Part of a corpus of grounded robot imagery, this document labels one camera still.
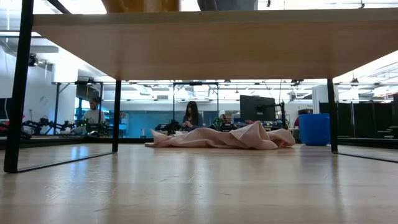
black monitor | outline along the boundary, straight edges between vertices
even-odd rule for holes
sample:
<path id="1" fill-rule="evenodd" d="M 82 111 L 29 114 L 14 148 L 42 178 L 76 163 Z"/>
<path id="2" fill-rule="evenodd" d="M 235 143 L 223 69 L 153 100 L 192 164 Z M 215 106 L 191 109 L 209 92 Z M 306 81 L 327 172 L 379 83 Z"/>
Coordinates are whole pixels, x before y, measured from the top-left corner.
<path id="1" fill-rule="evenodd" d="M 260 96 L 240 96 L 241 119 L 275 121 L 275 99 Z"/>
<path id="2" fill-rule="evenodd" d="M 0 119 L 9 119 L 11 113 L 11 98 L 0 98 Z"/>

pink blanket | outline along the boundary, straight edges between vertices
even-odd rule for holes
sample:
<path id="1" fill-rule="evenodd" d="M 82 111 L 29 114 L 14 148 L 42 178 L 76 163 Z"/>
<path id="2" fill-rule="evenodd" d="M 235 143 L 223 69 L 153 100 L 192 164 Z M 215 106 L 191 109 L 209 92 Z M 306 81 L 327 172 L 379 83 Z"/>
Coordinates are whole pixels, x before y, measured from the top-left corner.
<path id="1" fill-rule="evenodd" d="M 149 147 L 217 147 L 230 149 L 277 149 L 293 146 L 295 139 L 288 130 L 266 132 L 259 121 L 249 126 L 222 133 L 210 128 L 197 128 L 187 134 L 167 136 L 151 130 L 153 143 Z"/>

shelf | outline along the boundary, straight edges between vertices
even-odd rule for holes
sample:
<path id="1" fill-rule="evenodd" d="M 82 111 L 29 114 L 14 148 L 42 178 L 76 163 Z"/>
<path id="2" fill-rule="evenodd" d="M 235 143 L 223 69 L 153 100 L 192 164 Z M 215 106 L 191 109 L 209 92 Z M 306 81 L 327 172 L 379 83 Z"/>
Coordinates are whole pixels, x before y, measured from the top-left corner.
<path id="1" fill-rule="evenodd" d="M 117 80 L 333 78 L 398 50 L 398 8 L 35 15 Z"/>

blue trash can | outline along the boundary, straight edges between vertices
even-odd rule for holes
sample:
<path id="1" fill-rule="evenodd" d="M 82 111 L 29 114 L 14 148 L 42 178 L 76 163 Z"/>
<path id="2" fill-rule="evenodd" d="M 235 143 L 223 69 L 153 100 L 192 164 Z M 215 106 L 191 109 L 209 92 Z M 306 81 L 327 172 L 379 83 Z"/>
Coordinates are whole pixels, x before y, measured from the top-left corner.
<path id="1" fill-rule="evenodd" d="M 330 143 L 329 114 L 301 114 L 300 139 L 308 146 L 326 146 Z"/>

table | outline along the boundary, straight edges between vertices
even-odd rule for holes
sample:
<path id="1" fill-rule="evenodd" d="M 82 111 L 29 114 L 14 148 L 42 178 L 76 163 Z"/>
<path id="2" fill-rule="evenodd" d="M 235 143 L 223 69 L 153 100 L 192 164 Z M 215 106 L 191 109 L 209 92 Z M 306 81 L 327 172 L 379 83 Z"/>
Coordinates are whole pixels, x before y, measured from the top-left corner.
<path id="1" fill-rule="evenodd" d="M 18 169 L 32 30 L 116 79 L 116 124 L 121 80 L 326 78 L 333 153 L 338 149 L 332 79 L 398 49 L 396 8 L 33 16 L 33 2 L 22 2 L 15 116 L 4 161 L 4 170 L 13 173 L 76 161 Z M 118 151 L 118 136 L 116 126 L 106 154 Z"/>

